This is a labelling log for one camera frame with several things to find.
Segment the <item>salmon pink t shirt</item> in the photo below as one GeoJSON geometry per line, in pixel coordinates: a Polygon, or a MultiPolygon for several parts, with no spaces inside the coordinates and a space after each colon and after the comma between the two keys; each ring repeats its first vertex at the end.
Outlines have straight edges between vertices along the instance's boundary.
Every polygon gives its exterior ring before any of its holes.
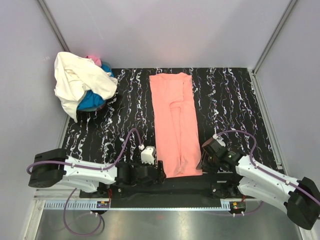
{"type": "Polygon", "coordinates": [[[160,73],[150,76],[149,84],[157,158],[167,178],[202,175],[192,76],[160,73]]]}

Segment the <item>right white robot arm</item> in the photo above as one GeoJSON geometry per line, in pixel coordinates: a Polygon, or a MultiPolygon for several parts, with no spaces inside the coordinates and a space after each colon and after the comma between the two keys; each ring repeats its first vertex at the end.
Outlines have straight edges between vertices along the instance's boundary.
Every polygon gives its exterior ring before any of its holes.
{"type": "Polygon", "coordinates": [[[320,191],[313,180],[287,176],[254,160],[251,153],[229,150],[217,135],[201,147],[197,168],[207,174],[217,174],[220,169],[232,174],[224,183],[211,184],[213,195],[221,199],[253,197],[283,211],[305,230],[311,230],[320,219],[320,191]]]}

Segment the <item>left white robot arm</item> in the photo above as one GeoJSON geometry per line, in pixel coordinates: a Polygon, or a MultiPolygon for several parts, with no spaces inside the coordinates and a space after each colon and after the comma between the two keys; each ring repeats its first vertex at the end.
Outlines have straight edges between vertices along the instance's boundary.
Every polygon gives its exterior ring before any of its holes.
{"type": "Polygon", "coordinates": [[[123,188],[163,183],[166,174],[163,162],[156,160],[156,149],[147,146],[140,157],[140,162],[102,164],[74,158],[57,148],[35,155],[26,169],[30,175],[28,185],[37,189],[67,186],[103,198],[111,185],[123,188]]]}

